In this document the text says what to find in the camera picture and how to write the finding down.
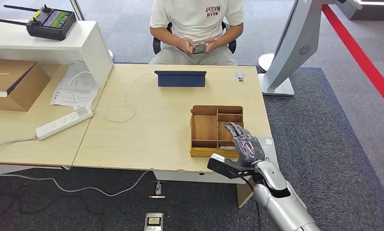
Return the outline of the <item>person's right hand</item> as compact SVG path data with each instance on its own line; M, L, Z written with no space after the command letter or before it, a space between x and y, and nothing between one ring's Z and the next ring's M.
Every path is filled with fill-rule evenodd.
M195 43L190 39L180 38L177 47L180 48L186 54L192 54L193 49L195 47Z

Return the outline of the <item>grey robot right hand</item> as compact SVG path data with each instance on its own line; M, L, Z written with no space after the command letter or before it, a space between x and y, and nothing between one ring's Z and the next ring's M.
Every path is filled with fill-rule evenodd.
M238 152L238 162L242 167L251 167L265 160L265 153L258 139L242 126L229 122L225 125Z

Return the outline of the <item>person's left hand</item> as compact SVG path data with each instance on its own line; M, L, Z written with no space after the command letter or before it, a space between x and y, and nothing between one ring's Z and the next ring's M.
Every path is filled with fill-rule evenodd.
M218 48L218 41L214 38L209 38L204 41L205 43L205 53L210 53Z

